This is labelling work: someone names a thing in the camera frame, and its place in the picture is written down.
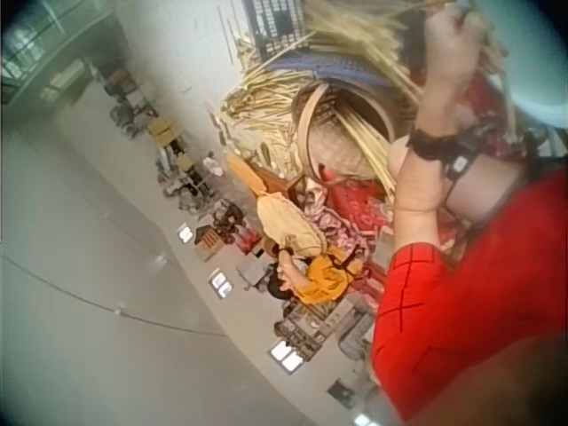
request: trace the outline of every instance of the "bundle of straw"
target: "bundle of straw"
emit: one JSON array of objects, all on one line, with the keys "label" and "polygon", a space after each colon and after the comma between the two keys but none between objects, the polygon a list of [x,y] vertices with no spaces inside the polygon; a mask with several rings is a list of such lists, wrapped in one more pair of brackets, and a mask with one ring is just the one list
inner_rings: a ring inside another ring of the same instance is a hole
[{"label": "bundle of straw", "polygon": [[366,58],[418,105],[422,90],[398,61],[402,48],[399,32],[406,29],[398,17],[442,3],[448,2],[385,0],[339,4],[336,0],[307,0],[307,25],[317,33],[310,41],[310,48]]},{"label": "bundle of straw", "polygon": [[363,151],[376,176],[383,184],[390,202],[394,202],[395,182],[387,170],[389,141],[352,107],[341,100],[335,103],[335,115]]},{"label": "bundle of straw", "polygon": [[221,112],[233,126],[259,131],[277,169],[295,175],[298,168],[293,147],[296,129],[291,118],[292,102],[312,74],[294,70],[267,71],[255,46],[244,38],[236,41],[242,79],[224,97]]}]

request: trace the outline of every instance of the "black watch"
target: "black watch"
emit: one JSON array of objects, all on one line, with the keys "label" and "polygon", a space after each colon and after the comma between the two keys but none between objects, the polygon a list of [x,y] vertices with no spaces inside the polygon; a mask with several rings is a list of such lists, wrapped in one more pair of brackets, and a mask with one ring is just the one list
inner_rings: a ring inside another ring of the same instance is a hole
[{"label": "black watch", "polygon": [[446,164],[453,154],[456,136],[435,138],[425,131],[414,129],[406,146],[412,148],[416,155],[426,161],[440,160]]}]

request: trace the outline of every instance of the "black plastic crate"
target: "black plastic crate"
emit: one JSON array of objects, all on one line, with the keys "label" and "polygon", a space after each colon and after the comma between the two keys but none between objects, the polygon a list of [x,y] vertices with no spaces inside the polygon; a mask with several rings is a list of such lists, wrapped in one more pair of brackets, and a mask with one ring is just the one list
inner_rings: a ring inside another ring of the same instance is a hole
[{"label": "black plastic crate", "polygon": [[242,0],[242,3],[262,61],[305,36],[301,0]]}]

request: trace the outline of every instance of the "woven fan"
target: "woven fan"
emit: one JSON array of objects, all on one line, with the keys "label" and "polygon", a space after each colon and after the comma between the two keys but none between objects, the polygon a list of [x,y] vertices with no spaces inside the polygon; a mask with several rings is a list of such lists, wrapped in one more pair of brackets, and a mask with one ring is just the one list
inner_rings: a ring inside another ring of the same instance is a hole
[{"label": "woven fan", "polygon": [[287,235],[294,237],[291,246],[296,255],[314,257],[327,249],[323,233],[280,193],[258,198],[256,208],[266,235],[280,245]]}]

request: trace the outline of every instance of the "red shirt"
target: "red shirt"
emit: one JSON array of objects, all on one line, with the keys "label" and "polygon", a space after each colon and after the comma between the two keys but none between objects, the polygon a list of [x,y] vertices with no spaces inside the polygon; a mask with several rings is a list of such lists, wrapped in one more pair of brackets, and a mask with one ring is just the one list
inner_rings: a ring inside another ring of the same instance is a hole
[{"label": "red shirt", "polygon": [[566,328],[567,194],[565,170],[517,193],[452,272],[426,243],[392,258],[372,357],[403,420],[463,369]]}]

